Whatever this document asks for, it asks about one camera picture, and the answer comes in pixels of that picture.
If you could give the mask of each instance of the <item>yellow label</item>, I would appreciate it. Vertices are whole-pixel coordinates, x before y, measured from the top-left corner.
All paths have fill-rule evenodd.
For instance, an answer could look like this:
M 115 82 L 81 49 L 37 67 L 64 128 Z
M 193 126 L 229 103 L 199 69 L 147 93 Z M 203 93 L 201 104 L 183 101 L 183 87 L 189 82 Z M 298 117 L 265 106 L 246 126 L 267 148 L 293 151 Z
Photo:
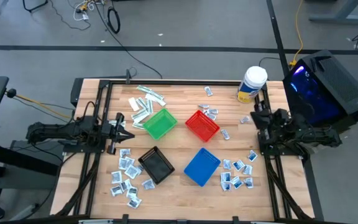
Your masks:
M 252 102 L 252 97 L 250 97 L 250 93 L 246 93 L 246 92 L 243 92 L 243 91 L 238 91 L 237 99 L 241 103 L 250 103 L 250 102 Z

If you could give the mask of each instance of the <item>desk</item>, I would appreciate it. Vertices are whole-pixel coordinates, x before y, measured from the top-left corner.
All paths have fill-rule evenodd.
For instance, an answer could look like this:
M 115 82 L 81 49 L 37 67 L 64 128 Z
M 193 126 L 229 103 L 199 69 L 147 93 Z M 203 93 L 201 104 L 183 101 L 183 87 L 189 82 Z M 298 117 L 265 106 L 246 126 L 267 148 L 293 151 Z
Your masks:
M 86 103 L 95 100 L 98 83 L 98 79 L 83 81 L 75 116 L 82 116 Z M 146 172 L 131 180 L 139 188 L 138 197 L 143 200 L 139 208 L 132 209 L 126 205 L 128 199 L 124 195 L 112 197 L 110 194 L 113 186 L 111 172 L 118 170 L 119 156 L 102 154 L 91 218 L 121 218 L 123 214 L 129 214 L 130 219 L 232 220 L 233 216 L 238 216 L 240 220 L 273 220 L 265 162 L 258 150 L 257 130 L 253 123 L 239 122 L 254 110 L 254 104 L 242 104 L 236 100 L 238 86 L 211 86 L 214 95 L 208 97 L 202 85 L 145 85 L 165 97 L 166 109 L 178 120 L 178 124 L 159 141 L 153 140 L 145 130 L 132 127 L 130 115 L 135 112 L 128 99 L 145 96 L 145 93 L 136 90 L 136 86 L 115 84 L 112 87 L 108 119 L 115 119 L 116 113 L 122 112 L 127 122 L 126 130 L 136 135 L 134 139 L 117 144 L 117 150 L 130 148 L 131 157 L 136 159 L 137 165 L 141 155 L 158 146 L 174 166 L 175 172 L 153 190 L 144 190 L 141 186 L 143 181 L 150 178 Z M 268 82 L 267 86 L 272 109 L 288 109 L 282 82 Z M 198 109 L 198 104 L 208 104 L 219 110 L 216 123 L 228 131 L 230 140 L 224 140 L 222 134 L 217 133 L 210 142 L 203 143 L 187 129 L 185 121 Z M 154 113 L 161 108 L 154 103 Z M 92 112 L 88 108 L 86 113 L 91 115 Z M 220 186 L 220 173 L 225 171 L 222 163 L 204 187 L 196 185 L 183 170 L 201 147 L 207 148 L 219 159 L 231 159 L 232 162 L 242 159 L 246 164 L 252 164 L 255 187 L 247 189 L 242 186 L 231 192 L 223 192 Z M 253 163 L 247 158 L 251 149 L 259 154 Z M 77 188 L 82 162 L 83 154 L 77 154 L 63 166 L 51 214 L 62 209 Z M 313 217 L 302 161 L 295 156 L 282 156 L 282 166 L 288 191 L 304 212 Z M 233 168 L 231 173 L 245 178 L 244 174 Z M 277 198 L 280 216 L 284 217 L 280 195 Z M 83 202 L 80 213 L 84 212 L 84 208 Z

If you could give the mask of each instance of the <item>concrete floor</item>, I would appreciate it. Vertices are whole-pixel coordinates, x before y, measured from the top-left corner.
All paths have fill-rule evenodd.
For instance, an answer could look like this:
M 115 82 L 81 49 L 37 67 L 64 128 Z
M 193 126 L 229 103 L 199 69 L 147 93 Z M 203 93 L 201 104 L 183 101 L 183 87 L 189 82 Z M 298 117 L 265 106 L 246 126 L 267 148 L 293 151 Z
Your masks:
M 31 7 L 42 1 L 27 2 Z M 66 1 L 53 2 L 64 20 L 72 26 L 86 26 L 73 20 L 73 9 Z M 305 49 L 352 50 L 353 43 L 346 38 L 358 34 L 358 26 L 315 24 L 308 20 L 308 14 L 334 12 L 343 2 L 304 2 L 298 21 Z M 298 4 L 299 0 L 273 0 L 286 49 L 299 48 L 294 28 Z M 126 46 L 277 47 L 265 1 L 145 0 L 117 2 L 115 5 L 122 23 L 117 38 Z M 88 30 L 71 30 L 60 22 L 51 3 L 29 14 L 23 10 L 21 0 L 9 0 L 0 15 L 0 45 L 117 46 L 117 42 L 105 31 L 97 12 L 88 14 L 91 23 Z M 132 54 L 156 68 L 164 78 L 225 80 L 240 79 L 246 69 L 257 65 L 262 57 L 278 57 L 277 54 L 244 52 L 143 51 Z M 358 55 L 346 54 L 336 57 L 358 80 Z M 288 54 L 287 60 L 291 61 L 292 57 Z M 8 88 L 16 88 L 21 95 L 62 106 L 70 106 L 74 78 L 123 75 L 125 69 L 132 66 L 138 71 L 136 78 L 158 77 L 120 51 L 0 50 L 0 75 L 10 78 Z M 265 60 L 262 66 L 268 70 L 271 80 L 282 79 L 279 61 Z M 23 140 L 28 125 L 36 121 L 61 123 L 17 101 L 4 98 L 0 105 L 0 145 L 9 146 L 12 140 Z M 343 145 L 321 151 L 311 160 L 324 219 L 358 223 L 358 124 L 341 137 Z M 7 217 L 28 204 L 39 203 L 47 191 L 21 190 L 20 198 L 14 197 L 14 194 L 7 190 L 0 199 L 0 206 L 6 209 Z M 51 202 L 49 200 L 44 205 L 38 217 L 48 214 Z

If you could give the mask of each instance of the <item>plastic basket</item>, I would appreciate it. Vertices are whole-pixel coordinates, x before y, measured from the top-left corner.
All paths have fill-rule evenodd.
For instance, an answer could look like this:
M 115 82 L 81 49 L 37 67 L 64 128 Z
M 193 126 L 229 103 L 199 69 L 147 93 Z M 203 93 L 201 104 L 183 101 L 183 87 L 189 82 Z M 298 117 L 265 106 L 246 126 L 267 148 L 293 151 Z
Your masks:
M 185 174 L 204 187 L 221 161 L 205 148 L 201 148 L 185 169 Z
M 153 179 L 155 184 L 161 183 L 167 178 L 175 168 L 171 165 L 168 159 L 162 154 L 157 146 L 154 146 L 142 157 L 138 159 L 142 167 L 146 170 L 149 176 Z
M 220 127 L 203 112 L 198 110 L 186 121 L 186 126 L 201 140 L 208 142 Z
M 167 109 L 162 109 L 146 121 L 146 123 L 143 124 L 143 128 L 146 129 L 155 140 L 158 140 L 175 127 L 177 122 L 178 121 Z

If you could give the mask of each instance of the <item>black basket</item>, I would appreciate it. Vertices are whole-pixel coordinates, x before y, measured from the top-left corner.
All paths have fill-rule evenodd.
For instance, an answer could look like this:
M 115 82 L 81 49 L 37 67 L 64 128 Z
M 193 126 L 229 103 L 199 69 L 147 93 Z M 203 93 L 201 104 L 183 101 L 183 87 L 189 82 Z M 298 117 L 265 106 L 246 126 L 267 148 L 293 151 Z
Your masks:
M 175 171 L 175 168 L 173 168 L 157 146 L 146 152 L 138 161 L 155 184 L 161 183 L 161 181 Z

